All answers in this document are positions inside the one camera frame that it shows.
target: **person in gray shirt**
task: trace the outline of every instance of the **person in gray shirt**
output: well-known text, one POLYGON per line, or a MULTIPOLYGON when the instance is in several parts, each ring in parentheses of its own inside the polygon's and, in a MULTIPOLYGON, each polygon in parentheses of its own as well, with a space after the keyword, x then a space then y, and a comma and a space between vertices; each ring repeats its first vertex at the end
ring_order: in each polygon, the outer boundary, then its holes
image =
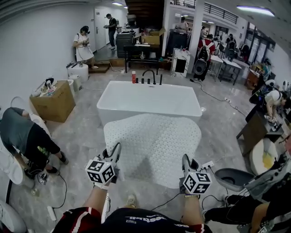
POLYGON ((20 153, 40 169, 45 168, 48 173, 55 175, 58 175, 60 171, 47 163, 49 152, 55 154, 64 164, 68 164, 68 160, 60 148, 43 128, 30 119, 29 113, 23 109, 10 107, 5 110, 0 121, 0 137, 5 148, 24 169, 29 169, 29 167, 20 153))

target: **toilet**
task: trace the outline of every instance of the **toilet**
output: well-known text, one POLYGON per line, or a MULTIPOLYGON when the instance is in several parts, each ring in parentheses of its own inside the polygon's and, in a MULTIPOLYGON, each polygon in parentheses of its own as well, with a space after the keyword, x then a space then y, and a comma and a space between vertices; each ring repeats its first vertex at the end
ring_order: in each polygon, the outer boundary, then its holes
POLYGON ((25 233, 26 225, 20 215, 8 204, 0 200, 0 221, 14 233, 25 233))
POLYGON ((33 188, 35 185, 34 181, 24 174, 18 161, 3 146, 0 146, 0 169, 7 174, 14 184, 24 185, 28 188, 33 188))

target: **white bathtub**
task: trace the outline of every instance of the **white bathtub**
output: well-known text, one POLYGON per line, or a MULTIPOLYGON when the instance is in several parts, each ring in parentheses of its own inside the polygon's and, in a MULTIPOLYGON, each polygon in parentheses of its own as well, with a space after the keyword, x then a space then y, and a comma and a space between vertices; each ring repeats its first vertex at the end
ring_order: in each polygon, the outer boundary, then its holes
POLYGON ((97 103, 104 126, 142 113, 187 117, 198 122, 202 111, 192 87, 110 81, 97 103))

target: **table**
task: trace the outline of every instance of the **table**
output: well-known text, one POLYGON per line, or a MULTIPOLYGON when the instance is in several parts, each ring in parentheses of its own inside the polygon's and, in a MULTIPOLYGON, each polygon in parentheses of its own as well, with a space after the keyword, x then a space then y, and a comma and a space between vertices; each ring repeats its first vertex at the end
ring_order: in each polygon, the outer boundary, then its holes
POLYGON ((220 69, 221 69, 221 66, 223 64, 223 60, 220 59, 218 56, 211 55, 211 63, 214 63, 214 68, 213 68, 213 70, 209 69, 207 73, 210 75, 215 75, 213 79, 216 82, 218 75, 219 75, 219 72, 220 72, 220 69), (215 73, 215 66, 217 63, 220 64, 220 66, 219 66, 218 73, 215 73))
POLYGON ((257 111, 239 132, 236 139, 239 139, 243 135, 245 149, 242 151, 242 155, 246 156, 261 139, 267 137, 272 142, 275 142, 283 133, 284 130, 282 127, 280 127, 278 131, 273 132, 271 130, 271 125, 265 119, 264 115, 257 111))
POLYGON ((125 52, 125 72, 127 73, 127 63, 128 66, 130 67, 130 63, 135 62, 135 63, 149 63, 149 64, 155 64, 156 65, 156 74, 158 74, 159 70, 159 53, 160 53, 160 45, 150 45, 150 46, 124 46, 124 52, 125 52), (154 52, 156 53, 156 58, 155 59, 135 59, 132 58, 132 52, 144 52, 144 53, 150 53, 154 52))
POLYGON ((236 80, 237 80, 237 77, 238 77, 238 75, 239 75, 239 73, 240 73, 240 71, 241 71, 241 67, 240 67, 238 64, 236 64, 235 62, 233 62, 233 61, 230 62, 230 61, 227 60, 226 58, 223 58, 222 60, 223 60, 223 64, 225 65, 225 67, 224 67, 224 69, 222 69, 223 72, 222 72, 222 75, 221 75, 221 78, 220 78, 220 82, 221 82, 222 79, 227 79, 227 80, 231 80, 231 79, 233 79, 233 80, 234 80, 234 81, 233 81, 233 85, 235 85, 236 80), (225 74, 226 68, 227 68, 228 66, 229 66, 229 70, 230 70, 231 68, 233 68, 233 72, 234 72, 234 74, 235 74, 235 69, 238 70, 238 72, 236 73, 236 77, 235 77, 235 78, 232 77, 233 74, 231 74, 231 75, 228 76, 228 77, 224 77, 224 74, 225 74))

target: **cable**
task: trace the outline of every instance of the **cable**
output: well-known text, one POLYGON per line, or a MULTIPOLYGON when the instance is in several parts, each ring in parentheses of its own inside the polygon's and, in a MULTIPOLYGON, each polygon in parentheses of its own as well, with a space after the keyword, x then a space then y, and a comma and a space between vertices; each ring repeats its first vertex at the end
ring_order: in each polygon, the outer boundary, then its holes
MULTIPOLYGON (((63 181, 65 182, 65 199, 67 198, 67 191, 68 191, 68 186, 67 186, 67 183, 65 181, 65 179, 60 175, 60 177, 63 179, 63 181)), ((59 207, 53 207, 53 209, 59 209, 61 207, 63 207, 63 205, 65 204, 65 199, 64 199, 64 202, 62 203, 61 206, 59 207)))
POLYGON ((161 206, 166 205, 166 204, 169 203, 171 200, 175 199, 175 197, 177 197, 179 194, 180 194, 180 193, 178 193, 176 196, 174 196, 172 199, 170 199, 170 200, 167 201, 166 203, 164 203, 164 204, 162 204, 162 205, 160 205, 160 206, 157 206, 157 207, 153 208, 151 211, 153 211, 154 209, 157 209, 158 207, 161 207, 161 206))

